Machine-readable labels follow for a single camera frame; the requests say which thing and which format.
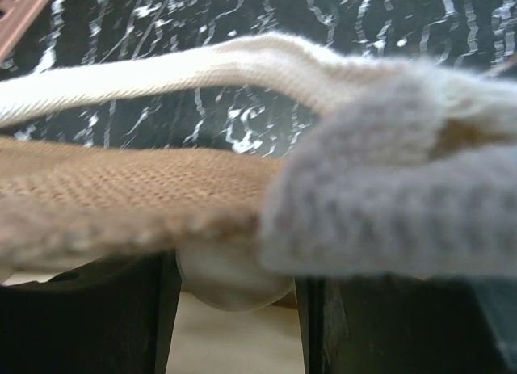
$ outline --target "white rounded object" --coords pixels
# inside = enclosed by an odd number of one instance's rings
[[[264,271],[249,246],[189,246],[176,250],[185,288],[224,311],[250,311],[273,304],[294,288],[294,279]]]

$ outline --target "beige floor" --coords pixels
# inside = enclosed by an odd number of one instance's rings
[[[50,277],[13,275],[6,284]],[[297,311],[227,313],[182,293],[167,374],[204,373],[304,374]]]

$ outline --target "knitted texture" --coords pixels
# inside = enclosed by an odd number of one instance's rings
[[[0,127],[109,99],[242,84],[277,90],[324,121],[282,161],[1,139],[0,265],[202,243],[249,246],[283,274],[515,269],[504,195],[516,179],[517,89],[507,82],[344,57],[270,33],[0,82]]]
[[[498,113],[517,101],[472,98],[454,111],[449,94],[440,71],[416,64],[305,135],[270,187],[262,264],[517,275],[515,110]]]

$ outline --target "gray knitted fabric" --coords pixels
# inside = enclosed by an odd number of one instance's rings
[[[263,211],[266,268],[517,275],[517,147],[493,136],[469,149],[466,139],[432,161],[440,141],[431,121],[448,118],[448,102],[415,66],[294,149]]]

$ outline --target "black and white patterned surface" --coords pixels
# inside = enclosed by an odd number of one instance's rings
[[[0,79],[151,57],[270,30],[300,34],[342,53],[426,54],[439,63],[484,70],[515,52],[516,4],[517,0],[52,0],[0,67]],[[314,120],[313,113],[275,92],[217,87],[71,109],[4,134],[84,145],[197,145],[282,156]]]

